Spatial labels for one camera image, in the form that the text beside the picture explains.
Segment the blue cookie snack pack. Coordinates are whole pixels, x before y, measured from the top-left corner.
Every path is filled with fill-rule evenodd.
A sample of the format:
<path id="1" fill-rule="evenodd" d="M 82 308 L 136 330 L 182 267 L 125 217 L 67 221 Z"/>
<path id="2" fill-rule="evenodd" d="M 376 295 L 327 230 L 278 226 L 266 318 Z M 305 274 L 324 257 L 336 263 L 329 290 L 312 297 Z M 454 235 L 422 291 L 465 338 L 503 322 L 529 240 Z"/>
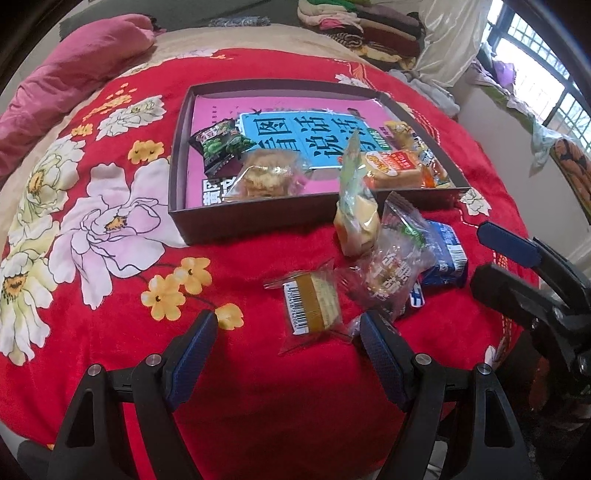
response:
<path id="1" fill-rule="evenodd" d="M 409 295 L 412 308 L 425 305 L 424 287 L 456 286 L 464 287 L 468 279 L 469 260 L 454 231 L 445 223 L 429 220 L 434 238 L 436 263 L 424 271 Z"/>

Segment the clear red label snack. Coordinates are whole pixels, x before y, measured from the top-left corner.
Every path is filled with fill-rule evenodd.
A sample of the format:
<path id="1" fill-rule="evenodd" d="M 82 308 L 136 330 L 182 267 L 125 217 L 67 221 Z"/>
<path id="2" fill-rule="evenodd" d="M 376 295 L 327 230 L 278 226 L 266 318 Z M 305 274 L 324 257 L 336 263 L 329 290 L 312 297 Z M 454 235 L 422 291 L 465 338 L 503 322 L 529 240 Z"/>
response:
<path id="1" fill-rule="evenodd" d="M 375 309 L 392 322 L 405 312 L 421 274 L 436 263 L 430 223 L 407 199 L 391 192 L 374 247 L 342 269 L 339 282 L 356 304 Z"/>

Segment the yellow cartoon snack bar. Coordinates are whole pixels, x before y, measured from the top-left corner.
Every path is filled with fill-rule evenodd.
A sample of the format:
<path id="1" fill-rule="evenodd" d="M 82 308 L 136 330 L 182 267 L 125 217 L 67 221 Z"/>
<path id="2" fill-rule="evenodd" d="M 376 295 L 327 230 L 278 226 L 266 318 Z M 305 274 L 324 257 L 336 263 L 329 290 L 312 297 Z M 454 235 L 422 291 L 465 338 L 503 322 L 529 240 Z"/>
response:
<path id="1" fill-rule="evenodd" d="M 406 153 L 412 153 L 422 170 L 425 188 L 449 189 L 455 184 L 433 149 L 404 121 L 387 121 L 385 128 L 391 134 L 394 145 Z"/>

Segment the light green pastry pack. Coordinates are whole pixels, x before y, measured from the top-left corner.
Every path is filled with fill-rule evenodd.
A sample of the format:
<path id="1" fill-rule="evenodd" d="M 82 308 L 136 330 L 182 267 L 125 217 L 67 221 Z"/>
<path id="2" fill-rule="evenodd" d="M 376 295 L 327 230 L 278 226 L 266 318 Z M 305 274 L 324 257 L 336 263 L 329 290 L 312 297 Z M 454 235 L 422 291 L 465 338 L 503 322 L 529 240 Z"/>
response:
<path id="1" fill-rule="evenodd" d="M 359 131 L 355 130 L 342 154 L 339 199 L 334 226 L 342 254 L 359 257 L 373 248 L 381 226 L 378 204 L 366 184 Z"/>

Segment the orange bread snack pack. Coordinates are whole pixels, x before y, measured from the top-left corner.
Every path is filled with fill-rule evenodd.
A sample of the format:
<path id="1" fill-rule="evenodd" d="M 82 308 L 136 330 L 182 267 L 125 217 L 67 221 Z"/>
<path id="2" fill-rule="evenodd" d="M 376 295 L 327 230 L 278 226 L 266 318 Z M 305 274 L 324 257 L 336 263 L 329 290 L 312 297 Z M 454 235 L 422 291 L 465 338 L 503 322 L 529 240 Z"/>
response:
<path id="1" fill-rule="evenodd" d="M 434 188 L 429 169 L 408 150 L 363 153 L 366 183 L 372 189 Z"/>

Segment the clear yellow cake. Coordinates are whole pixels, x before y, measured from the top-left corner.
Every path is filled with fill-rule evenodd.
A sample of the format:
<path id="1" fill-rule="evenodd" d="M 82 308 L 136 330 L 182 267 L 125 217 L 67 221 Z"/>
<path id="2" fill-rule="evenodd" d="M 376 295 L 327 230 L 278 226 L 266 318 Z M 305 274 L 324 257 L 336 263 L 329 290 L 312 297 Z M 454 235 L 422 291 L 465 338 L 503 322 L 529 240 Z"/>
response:
<path id="1" fill-rule="evenodd" d="M 283 295 L 286 333 L 280 355 L 329 338 L 351 343 L 359 332 L 358 319 L 346 322 L 342 317 L 338 274 L 332 259 L 315 270 L 294 271 L 271 280 L 263 288 L 279 290 Z"/>

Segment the clear crispy cake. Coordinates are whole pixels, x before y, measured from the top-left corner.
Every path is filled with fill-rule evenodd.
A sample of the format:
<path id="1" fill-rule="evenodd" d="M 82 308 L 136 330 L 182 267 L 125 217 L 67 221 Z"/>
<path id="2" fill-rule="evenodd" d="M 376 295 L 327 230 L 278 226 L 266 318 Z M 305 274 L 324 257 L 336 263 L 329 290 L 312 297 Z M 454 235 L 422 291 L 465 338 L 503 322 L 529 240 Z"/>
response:
<path id="1" fill-rule="evenodd" d="M 252 150 L 224 193 L 224 202 L 297 196 L 308 182 L 310 161 L 300 152 L 284 149 Z"/>

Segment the green pea snack pack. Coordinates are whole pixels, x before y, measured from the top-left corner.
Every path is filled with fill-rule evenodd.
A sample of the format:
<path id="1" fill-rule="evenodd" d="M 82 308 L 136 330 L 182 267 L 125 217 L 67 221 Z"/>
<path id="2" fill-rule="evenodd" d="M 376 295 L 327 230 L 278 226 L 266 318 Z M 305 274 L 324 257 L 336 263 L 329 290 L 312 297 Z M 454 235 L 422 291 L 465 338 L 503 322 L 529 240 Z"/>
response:
<path id="1" fill-rule="evenodd" d="M 204 175 L 208 178 L 215 177 L 226 165 L 256 146 L 256 142 L 239 131 L 235 119 L 223 119 L 194 132 L 188 144 L 201 155 Z"/>

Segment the window with grille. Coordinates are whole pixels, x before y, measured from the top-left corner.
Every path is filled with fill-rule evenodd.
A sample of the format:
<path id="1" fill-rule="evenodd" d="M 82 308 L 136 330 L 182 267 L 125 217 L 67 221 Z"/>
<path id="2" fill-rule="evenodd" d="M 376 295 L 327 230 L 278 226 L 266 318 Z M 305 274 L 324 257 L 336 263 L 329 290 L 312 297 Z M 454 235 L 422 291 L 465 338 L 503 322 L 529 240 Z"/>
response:
<path id="1" fill-rule="evenodd" d="M 574 77 L 542 37 L 503 1 L 494 1 L 482 40 L 515 73 L 513 92 L 541 123 L 590 151 L 590 107 Z"/>

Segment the floral basket with clothes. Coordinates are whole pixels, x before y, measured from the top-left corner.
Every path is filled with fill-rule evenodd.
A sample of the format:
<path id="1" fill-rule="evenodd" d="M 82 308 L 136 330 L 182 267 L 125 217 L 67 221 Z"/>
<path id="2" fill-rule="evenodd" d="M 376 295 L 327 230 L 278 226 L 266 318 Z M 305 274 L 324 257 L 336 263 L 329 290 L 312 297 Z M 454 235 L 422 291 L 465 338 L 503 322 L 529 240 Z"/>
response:
<path id="1" fill-rule="evenodd" d="M 456 102 L 455 97 L 448 90 L 437 85 L 426 83 L 415 77 L 411 72 L 403 72 L 401 70 L 392 69 L 389 74 L 407 84 L 410 88 L 418 92 L 420 95 L 428 99 L 439 110 L 445 113 L 450 118 L 456 118 L 461 107 Z"/>

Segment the clothes on window sill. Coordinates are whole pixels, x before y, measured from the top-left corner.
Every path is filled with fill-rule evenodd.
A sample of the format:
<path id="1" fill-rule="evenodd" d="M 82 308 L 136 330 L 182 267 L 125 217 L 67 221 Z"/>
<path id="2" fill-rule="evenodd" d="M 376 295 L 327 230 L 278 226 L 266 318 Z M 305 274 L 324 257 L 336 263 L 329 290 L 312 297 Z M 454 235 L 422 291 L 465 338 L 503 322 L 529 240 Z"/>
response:
<path id="1" fill-rule="evenodd" d="M 552 160 L 573 190 L 586 217 L 590 218 L 590 146 L 584 148 L 573 132 L 564 133 L 544 126 L 533 110 L 506 88 L 506 85 L 514 87 L 515 81 L 506 85 L 499 83 L 498 74 L 492 75 L 479 60 L 472 61 L 467 75 L 470 84 L 483 89 L 530 134 L 533 160 L 529 172 L 539 173 Z"/>

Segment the cream curtain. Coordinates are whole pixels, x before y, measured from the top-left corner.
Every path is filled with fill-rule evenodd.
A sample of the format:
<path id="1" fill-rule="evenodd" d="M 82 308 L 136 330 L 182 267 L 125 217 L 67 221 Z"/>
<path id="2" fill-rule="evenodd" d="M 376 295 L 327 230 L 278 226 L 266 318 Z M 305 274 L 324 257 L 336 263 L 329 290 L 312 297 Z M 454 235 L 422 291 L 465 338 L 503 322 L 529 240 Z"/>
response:
<path id="1" fill-rule="evenodd" d="M 424 1 L 419 16 L 426 36 L 414 74 L 425 83 L 453 87 L 477 56 L 491 6 L 491 0 Z"/>

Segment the stack of folded clothes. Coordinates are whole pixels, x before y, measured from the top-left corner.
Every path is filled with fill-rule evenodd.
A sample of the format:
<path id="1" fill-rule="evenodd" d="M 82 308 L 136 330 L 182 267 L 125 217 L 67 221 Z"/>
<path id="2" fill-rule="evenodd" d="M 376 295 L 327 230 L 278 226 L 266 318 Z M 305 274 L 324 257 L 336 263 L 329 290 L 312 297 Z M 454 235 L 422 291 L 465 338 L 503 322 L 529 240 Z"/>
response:
<path id="1" fill-rule="evenodd" d="M 297 2 L 305 28 L 328 36 L 383 71 L 412 70 L 424 47 L 426 28 L 417 12 L 403 13 L 372 1 Z"/>

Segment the dark shallow box tray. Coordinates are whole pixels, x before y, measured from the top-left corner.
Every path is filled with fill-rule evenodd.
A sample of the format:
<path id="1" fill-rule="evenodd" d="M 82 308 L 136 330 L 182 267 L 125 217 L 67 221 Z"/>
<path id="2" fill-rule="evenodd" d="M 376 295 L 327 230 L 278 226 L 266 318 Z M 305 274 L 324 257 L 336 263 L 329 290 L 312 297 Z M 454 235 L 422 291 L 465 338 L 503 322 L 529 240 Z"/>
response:
<path id="1" fill-rule="evenodd" d="M 290 160 L 287 193 L 232 198 L 225 193 L 242 172 L 232 158 L 205 173 L 204 157 L 189 139 L 232 120 L 252 150 Z M 448 208 L 469 189 L 464 174 L 419 122 L 384 92 L 305 80 L 236 80 L 194 85 L 181 104 L 172 143 L 168 212 L 187 244 L 332 221 L 339 198 L 342 152 L 353 133 L 362 151 L 390 148 L 389 121 L 403 121 L 432 152 L 435 184 L 398 186 L 421 209 Z"/>

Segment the pink quilt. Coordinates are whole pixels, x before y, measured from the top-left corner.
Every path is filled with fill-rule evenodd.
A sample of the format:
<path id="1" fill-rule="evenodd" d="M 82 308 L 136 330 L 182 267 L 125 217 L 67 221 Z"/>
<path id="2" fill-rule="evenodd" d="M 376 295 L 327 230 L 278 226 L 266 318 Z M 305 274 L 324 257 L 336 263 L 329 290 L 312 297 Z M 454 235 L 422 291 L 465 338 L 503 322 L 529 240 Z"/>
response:
<path id="1" fill-rule="evenodd" d="M 155 41 L 152 21 L 126 14 L 81 26 L 61 41 L 15 91 L 1 114 L 1 180 L 76 105 Z"/>

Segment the dark patterned pillow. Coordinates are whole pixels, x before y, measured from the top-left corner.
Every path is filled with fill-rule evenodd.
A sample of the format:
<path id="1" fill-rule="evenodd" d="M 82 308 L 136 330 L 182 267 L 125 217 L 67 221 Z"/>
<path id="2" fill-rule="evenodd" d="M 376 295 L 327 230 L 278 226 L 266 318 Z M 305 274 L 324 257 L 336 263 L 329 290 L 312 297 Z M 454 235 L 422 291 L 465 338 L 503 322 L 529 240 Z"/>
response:
<path id="1" fill-rule="evenodd" d="M 221 17 L 208 22 L 211 28 L 264 27 L 270 24 L 270 18 L 266 16 Z"/>

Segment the grey headboard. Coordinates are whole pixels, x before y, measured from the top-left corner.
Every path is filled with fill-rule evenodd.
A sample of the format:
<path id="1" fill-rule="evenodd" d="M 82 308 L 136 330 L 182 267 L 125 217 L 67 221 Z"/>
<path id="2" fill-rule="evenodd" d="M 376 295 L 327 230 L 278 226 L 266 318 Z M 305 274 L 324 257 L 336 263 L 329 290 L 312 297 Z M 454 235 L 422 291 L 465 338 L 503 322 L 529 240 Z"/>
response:
<path id="1" fill-rule="evenodd" d="M 60 39 L 83 25 L 125 14 L 152 17 L 166 31 L 205 27 L 217 18 L 245 16 L 262 16 L 271 23 L 300 25 L 294 0 L 102 0 L 64 18 L 59 25 Z"/>

